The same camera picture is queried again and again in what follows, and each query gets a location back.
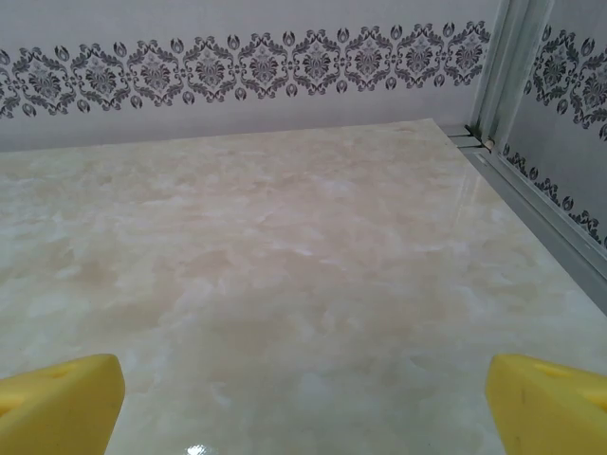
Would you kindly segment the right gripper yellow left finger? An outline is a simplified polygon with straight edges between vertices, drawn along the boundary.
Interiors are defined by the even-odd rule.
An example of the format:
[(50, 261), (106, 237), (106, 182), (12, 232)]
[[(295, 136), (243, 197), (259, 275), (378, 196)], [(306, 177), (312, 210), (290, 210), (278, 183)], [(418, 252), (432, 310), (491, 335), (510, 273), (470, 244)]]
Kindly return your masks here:
[(125, 395), (115, 355), (90, 355), (1, 380), (3, 454), (103, 454)]

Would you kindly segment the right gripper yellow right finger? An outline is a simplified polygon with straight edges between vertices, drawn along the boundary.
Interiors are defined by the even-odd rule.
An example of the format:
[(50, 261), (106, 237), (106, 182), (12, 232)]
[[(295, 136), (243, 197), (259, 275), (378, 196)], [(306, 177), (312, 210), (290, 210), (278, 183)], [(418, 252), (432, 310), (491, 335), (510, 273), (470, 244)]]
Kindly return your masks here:
[(604, 454), (606, 377), (526, 355), (496, 355), (486, 399), (507, 454)]

